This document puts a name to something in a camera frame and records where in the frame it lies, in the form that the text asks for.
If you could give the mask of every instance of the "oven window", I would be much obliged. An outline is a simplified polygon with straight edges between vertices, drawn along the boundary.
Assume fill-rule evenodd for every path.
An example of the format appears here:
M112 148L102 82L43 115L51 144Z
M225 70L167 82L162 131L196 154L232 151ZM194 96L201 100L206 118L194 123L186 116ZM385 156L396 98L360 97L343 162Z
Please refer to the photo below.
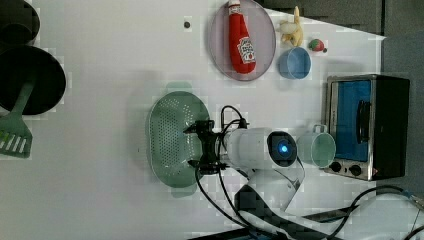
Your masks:
M338 82L336 157L368 161L368 143L357 141L357 111L360 101L370 102L371 82Z

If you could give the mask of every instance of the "black pan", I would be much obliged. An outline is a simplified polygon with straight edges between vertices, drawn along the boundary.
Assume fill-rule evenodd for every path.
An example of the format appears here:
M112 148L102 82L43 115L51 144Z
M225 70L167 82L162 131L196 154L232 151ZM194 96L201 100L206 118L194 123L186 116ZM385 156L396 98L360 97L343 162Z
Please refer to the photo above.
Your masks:
M55 107L66 88L60 63L48 52L31 46L9 49L0 54L0 106L12 110L23 84L35 77L34 89L24 115L38 115Z
M32 45L40 30L35 9L23 0L0 0L0 50Z

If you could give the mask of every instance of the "toaster oven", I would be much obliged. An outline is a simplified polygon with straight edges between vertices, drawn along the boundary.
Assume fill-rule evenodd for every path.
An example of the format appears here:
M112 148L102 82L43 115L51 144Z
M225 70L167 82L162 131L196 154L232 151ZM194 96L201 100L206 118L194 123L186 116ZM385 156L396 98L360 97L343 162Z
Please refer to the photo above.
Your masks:
M329 77L325 122L336 156L324 171L368 181L404 176L408 107L407 79Z

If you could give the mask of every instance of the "small toy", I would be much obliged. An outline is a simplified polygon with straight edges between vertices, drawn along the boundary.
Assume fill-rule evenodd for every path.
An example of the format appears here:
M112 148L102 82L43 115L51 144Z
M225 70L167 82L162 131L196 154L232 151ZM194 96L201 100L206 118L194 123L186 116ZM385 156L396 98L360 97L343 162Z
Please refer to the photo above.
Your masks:
M324 43L319 39L314 39L308 44L308 48L314 52L327 52L327 48L324 47Z
M288 21L280 22L281 41L290 41L295 47L302 45L303 41L303 30L300 26L299 8L296 6L294 9L294 23Z

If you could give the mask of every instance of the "ketchup label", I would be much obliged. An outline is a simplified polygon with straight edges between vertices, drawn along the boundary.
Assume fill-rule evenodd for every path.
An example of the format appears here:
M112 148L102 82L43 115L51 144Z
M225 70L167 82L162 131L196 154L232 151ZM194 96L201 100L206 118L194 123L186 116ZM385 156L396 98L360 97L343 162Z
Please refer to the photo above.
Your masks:
M244 64L256 62L255 51L253 51L253 45L249 37L241 38L237 48Z
M230 15L234 13L241 14L240 5L234 5L228 8Z

